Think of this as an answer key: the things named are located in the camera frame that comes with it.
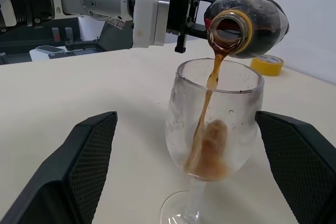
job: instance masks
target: table surface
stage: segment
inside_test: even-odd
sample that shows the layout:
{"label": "table surface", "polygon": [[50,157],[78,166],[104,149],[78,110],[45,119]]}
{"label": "table surface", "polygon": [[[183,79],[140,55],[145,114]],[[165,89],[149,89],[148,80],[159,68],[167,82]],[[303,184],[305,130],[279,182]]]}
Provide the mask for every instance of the table surface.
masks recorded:
{"label": "table surface", "polygon": [[[2,66],[0,218],[74,125],[117,111],[93,223],[159,223],[164,200],[188,189],[164,137],[175,72],[183,61],[213,55],[204,40],[189,41],[183,55],[174,46]],[[334,146],[335,100],[336,86],[287,68],[265,77],[263,110],[311,123]],[[231,178],[208,184],[205,198],[220,210],[223,223],[297,223],[272,177],[260,133],[251,159]]]}

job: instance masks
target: robotic arm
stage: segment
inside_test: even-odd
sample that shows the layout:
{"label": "robotic arm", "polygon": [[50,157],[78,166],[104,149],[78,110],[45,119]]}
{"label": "robotic arm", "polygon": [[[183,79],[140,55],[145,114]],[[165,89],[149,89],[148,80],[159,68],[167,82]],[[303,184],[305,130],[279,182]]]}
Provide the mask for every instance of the robotic arm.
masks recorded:
{"label": "robotic arm", "polygon": [[187,35],[207,36],[205,27],[196,24],[200,1],[215,0],[0,0],[0,35],[17,26],[87,15],[133,20],[134,47],[163,45],[166,32],[179,34],[175,51],[183,53]]}

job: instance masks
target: glass base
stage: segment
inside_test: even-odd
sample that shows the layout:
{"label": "glass base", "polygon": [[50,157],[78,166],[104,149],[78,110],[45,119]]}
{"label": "glass base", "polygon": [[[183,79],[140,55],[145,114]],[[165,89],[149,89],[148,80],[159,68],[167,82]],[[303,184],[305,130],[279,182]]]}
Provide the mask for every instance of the glass base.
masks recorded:
{"label": "glass base", "polygon": [[166,199],[161,207],[160,224],[201,224],[200,220],[188,223],[183,218],[183,211],[188,200],[188,194],[188,191],[180,191]]}

